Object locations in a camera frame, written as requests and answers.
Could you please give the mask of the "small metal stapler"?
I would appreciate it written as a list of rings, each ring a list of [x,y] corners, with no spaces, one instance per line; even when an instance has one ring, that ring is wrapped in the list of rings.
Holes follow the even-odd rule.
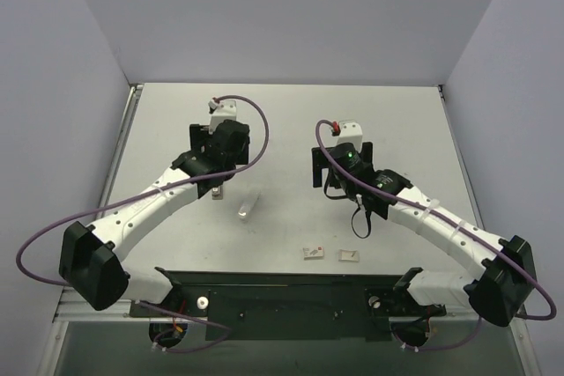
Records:
[[[215,201],[222,200],[224,197],[224,189],[222,186],[215,187],[211,190],[211,198]]]

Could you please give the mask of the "white stapler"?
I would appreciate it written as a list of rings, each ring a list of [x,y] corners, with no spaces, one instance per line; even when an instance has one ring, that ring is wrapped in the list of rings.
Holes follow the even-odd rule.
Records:
[[[240,221],[246,222],[249,220],[249,217],[251,216],[252,211],[260,198],[260,195],[260,188],[250,188],[245,192],[237,211],[237,216]]]

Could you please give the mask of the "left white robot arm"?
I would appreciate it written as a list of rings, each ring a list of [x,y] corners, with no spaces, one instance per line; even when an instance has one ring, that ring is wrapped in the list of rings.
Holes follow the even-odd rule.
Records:
[[[249,126],[226,120],[204,144],[182,153],[147,188],[144,199],[128,204],[89,225],[75,222],[63,233],[59,273],[96,311],[120,299],[141,300],[169,316],[181,305],[172,276],[161,268],[124,269],[131,250],[179,209],[230,179],[249,162]]]

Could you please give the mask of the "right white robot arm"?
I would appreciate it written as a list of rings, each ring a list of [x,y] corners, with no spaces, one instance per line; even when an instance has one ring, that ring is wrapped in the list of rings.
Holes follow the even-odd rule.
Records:
[[[463,274],[409,269],[396,284],[394,303],[403,313],[422,306],[458,306],[506,327],[533,290],[537,279],[530,244],[519,236],[506,240],[483,231],[441,207],[409,180],[390,169],[375,170],[372,145],[361,151],[344,143],[312,150],[313,185],[340,188],[367,217],[377,215],[401,225],[457,262]]]

